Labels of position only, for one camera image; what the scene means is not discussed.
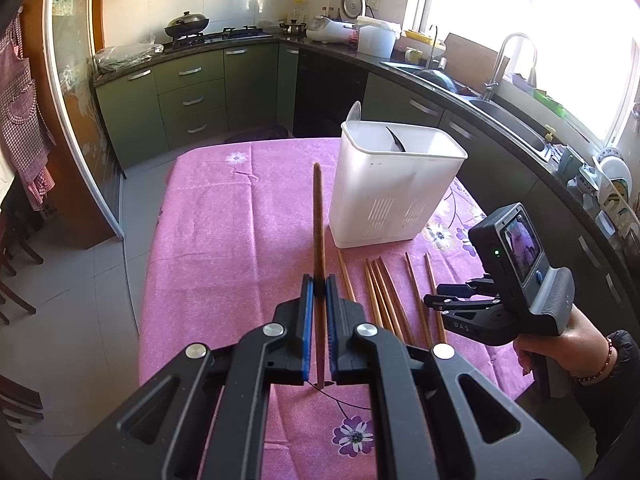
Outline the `person's right hand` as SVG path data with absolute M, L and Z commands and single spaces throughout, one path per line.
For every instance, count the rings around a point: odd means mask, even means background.
M 571 378 L 585 386 L 605 380 L 617 361 L 612 341 L 576 306 L 572 307 L 560 336 L 520 335 L 513 341 L 513 348 L 524 375 L 533 370 L 533 356 L 539 354 L 557 362 Z

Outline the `right forearm black sleeve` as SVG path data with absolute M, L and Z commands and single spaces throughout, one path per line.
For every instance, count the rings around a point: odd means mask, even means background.
M 574 395 L 596 436 L 597 460 L 587 479 L 639 478 L 639 348 L 626 330 L 608 338 L 617 351 L 611 374 Z

